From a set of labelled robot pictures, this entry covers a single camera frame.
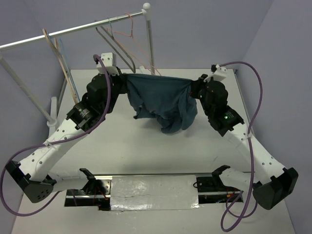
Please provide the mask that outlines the blue t shirt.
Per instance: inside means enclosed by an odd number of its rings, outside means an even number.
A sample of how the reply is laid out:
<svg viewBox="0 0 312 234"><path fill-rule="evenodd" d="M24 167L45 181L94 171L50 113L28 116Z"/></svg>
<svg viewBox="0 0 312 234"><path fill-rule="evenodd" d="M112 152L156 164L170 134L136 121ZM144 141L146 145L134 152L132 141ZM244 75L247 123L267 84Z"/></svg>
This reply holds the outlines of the blue t shirt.
<svg viewBox="0 0 312 234"><path fill-rule="evenodd" d="M128 100L134 119L153 118L164 134L188 129L197 115L197 103L190 96L190 79L128 74Z"/></svg>

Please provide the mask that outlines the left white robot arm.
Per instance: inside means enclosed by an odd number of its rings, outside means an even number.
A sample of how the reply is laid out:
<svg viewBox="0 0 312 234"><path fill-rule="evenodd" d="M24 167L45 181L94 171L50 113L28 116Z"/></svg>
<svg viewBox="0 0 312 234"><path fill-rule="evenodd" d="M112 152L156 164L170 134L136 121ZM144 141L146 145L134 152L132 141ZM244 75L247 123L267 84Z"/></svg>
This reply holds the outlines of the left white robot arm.
<svg viewBox="0 0 312 234"><path fill-rule="evenodd" d="M112 112L120 94L124 94L126 79L119 68L108 68L92 78L81 102L73 106L57 130L33 152L17 162L13 159L5 170L32 203L38 203L50 193L76 189L84 194L95 190L97 180L85 168L72 172L52 172L55 164L80 140L84 139Z"/></svg>

